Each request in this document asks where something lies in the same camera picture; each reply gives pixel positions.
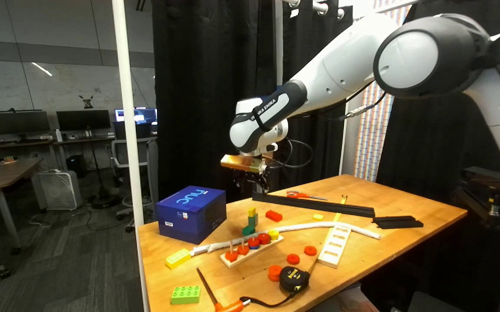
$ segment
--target computer monitor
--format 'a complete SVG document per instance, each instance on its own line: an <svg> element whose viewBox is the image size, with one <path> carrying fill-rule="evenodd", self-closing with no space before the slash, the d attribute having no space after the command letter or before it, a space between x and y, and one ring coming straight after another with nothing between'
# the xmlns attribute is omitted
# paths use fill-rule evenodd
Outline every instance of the computer monitor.
<svg viewBox="0 0 500 312"><path fill-rule="evenodd" d="M26 138L30 133L49 133L49 119L45 110L21 109L0 110L0 135L19 135Z"/></svg>
<svg viewBox="0 0 500 312"><path fill-rule="evenodd" d="M115 109L115 121L122 123L125 121L125 109ZM158 109L155 107L136 107L134 109L134 123L143 124L143 123L158 123Z"/></svg>
<svg viewBox="0 0 500 312"><path fill-rule="evenodd" d="M111 128L108 109L57 110L56 114L61 131L92 131Z"/></svg>

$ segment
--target black strip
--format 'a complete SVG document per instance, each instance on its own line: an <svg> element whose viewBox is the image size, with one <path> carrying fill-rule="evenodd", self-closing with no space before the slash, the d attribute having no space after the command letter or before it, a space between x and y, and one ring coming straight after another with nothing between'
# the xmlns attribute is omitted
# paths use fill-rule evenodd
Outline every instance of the black strip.
<svg viewBox="0 0 500 312"><path fill-rule="evenodd" d="M415 221L417 218L412 214L389 214L389 216L375 216L373 221Z"/></svg>
<svg viewBox="0 0 500 312"><path fill-rule="evenodd" d="M412 218L412 220L405 220L405 218L394 218L394 220L387 220L387 218L373 218L373 221L380 227L380 228L406 228L406 227L424 227L422 221Z"/></svg>
<svg viewBox="0 0 500 312"><path fill-rule="evenodd" d="M269 194L254 194L254 201L266 201L287 206L299 206L299 208L311 208L311 209L323 209L323 211L335 211L335 213L347 213L347 214L360 214L360 216L375 216L375 209L370 206L356 206L356 204L337 204L337 202L325 202L325 201L307 201L307 199L295 199L295 197L281 197L281 195L269 195Z"/></svg>
<svg viewBox="0 0 500 312"><path fill-rule="evenodd" d="M261 126L261 130L269 131L271 128L262 123L262 117L261 117L261 114L257 110L259 110L259 105L255 105L252 109L252 116L255 117L255 121Z"/></svg>

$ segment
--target metal pole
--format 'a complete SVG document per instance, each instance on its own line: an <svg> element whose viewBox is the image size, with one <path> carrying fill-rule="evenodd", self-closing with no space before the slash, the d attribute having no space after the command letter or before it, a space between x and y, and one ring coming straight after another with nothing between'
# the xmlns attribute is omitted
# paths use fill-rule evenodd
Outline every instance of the metal pole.
<svg viewBox="0 0 500 312"><path fill-rule="evenodd" d="M144 310L148 310L144 265L143 265L139 230L137 230L137 227L144 223L143 187L141 187L137 135L136 135L136 123L134 123L129 34L127 34L127 17L125 17L123 0L113 0L113 20L115 20L115 38L116 38L116 57L118 57L118 74L120 74L120 84L122 84L122 100L123 100L123 110L125 110L125 138L127 138L127 156L129 156L129 162L130 162L129 176L130 176L134 232L136 232L136 240L137 240L143 305L144 305Z"/></svg>
<svg viewBox="0 0 500 312"><path fill-rule="evenodd" d="M273 0L274 83L283 84L283 0Z"/></svg>

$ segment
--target red toy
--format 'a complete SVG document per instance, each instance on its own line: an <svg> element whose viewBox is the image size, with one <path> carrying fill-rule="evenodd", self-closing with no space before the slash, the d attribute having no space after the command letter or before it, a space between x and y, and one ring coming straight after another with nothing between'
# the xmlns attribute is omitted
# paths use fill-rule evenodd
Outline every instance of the red toy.
<svg viewBox="0 0 500 312"><path fill-rule="evenodd" d="M269 280L278 282L280 275L281 275L281 270L283 270L281 265L271 265L269 266L269 273L268 273Z"/></svg>
<svg viewBox="0 0 500 312"><path fill-rule="evenodd" d="M271 242L271 235L268 232L261 232L257 235L257 239L261 240L261 244L269 244Z"/></svg>
<svg viewBox="0 0 500 312"><path fill-rule="evenodd" d="M292 265L297 265L297 263L300 263L300 256L297 253L290 253L287 256L287 261L292 263Z"/></svg>
<svg viewBox="0 0 500 312"><path fill-rule="evenodd" d="M268 209L268 211L266 211L266 216L271 218L271 220L274 220L274 221L283 220L283 214L278 213L278 211L273 211L273 209Z"/></svg>
<svg viewBox="0 0 500 312"><path fill-rule="evenodd" d="M250 247L247 244L238 246L238 254L247 254L250 251Z"/></svg>
<svg viewBox="0 0 500 312"><path fill-rule="evenodd" d="M248 247L250 247L250 249L261 247L261 239L259 239L259 237L250 237L250 239L248 239Z"/></svg>
<svg viewBox="0 0 500 312"><path fill-rule="evenodd" d="M306 246L306 247L304 247L304 253L309 254L309 256L314 256L314 254L318 254L318 247L314 247L314 246Z"/></svg>
<svg viewBox="0 0 500 312"><path fill-rule="evenodd" d="M226 253L226 258L228 258L229 261L236 261L236 258L238 258L238 253L236 253L236 251L233 251L233 249L229 249L229 251Z"/></svg>

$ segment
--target orange object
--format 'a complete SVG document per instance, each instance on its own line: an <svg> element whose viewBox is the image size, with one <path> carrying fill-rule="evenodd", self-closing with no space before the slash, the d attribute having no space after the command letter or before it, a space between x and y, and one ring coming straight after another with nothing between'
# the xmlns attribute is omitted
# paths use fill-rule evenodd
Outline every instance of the orange object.
<svg viewBox="0 0 500 312"><path fill-rule="evenodd" d="M287 261L292 263L292 265L297 265L297 263L300 263L300 256L297 253L290 253L287 256Z"/></svg>
<svg viewBox="0 0 500 312"><path fill-rule="evenodd" d="M269 244L271 242L271 235L268 232L261 232L257 235L257 239L261 240L261 244Z"/></svg>
<svg viewBox="0 0 500 312"><path fill-rule="evenodd" d="M229 261L236 261L236 258L238 258L238 253L236 253L236 251L233 251L233 249L229 249L229 251L226 251L226 258L228 258Z"/></svg>
<svg viewBox="0 0 500 312"><path fill-rule="evenodd" d="M300 190L287 190L287 197L325 201L325 197L311 195Z"/></svg>
<svg viewBox="0 0 500 312"><path fill-rule="evenodd" d="M271 218L271 220L274 220L274 221L283 220L283 214L278 213L278 211L273 211L273 209L268 209L268 211L266 211L266 216Z"/></svg>
<svg viewBox="0 0 500 312"><path fill-rule="evenodd" d="M271 265L269 273L268 273L269 280L273 280L273 282L280 280L281 270L283 270L281 265Z"/></svg>
<svg viewBox="0 0 500 312"><path fill-rule="evenodd" d="M306 247L304 247L304 253L309 254L309 256L314 256L314 254L318 254L318 247L314 247L314 246L306 246Z"/></svg>
<svg viewBox="0 0 500 312"><path fill-rule="evenodd" d="M248 247L250 247L250 249L261 247L261 239L250 237L250 239L248 239Z"/></svg>
<svg viewBox="0 0 500 312"><path fill-rule="evenodd" d="M238 254L247 254L250 251L250 247L247 244L238 246Z"/></svg>

